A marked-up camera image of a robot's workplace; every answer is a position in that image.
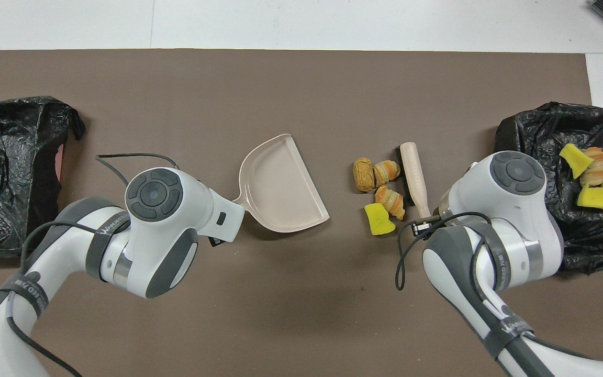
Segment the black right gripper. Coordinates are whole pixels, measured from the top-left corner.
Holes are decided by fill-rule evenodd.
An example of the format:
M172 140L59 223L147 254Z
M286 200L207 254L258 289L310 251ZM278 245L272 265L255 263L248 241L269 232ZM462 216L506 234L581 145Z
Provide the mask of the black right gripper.
M439 227L445 227L445 221L450 219L451 213L440 213L438 208L432 215L424 218L419 218L412 222L411 231L415 238L429 239L435 230L431 228L438 225Z

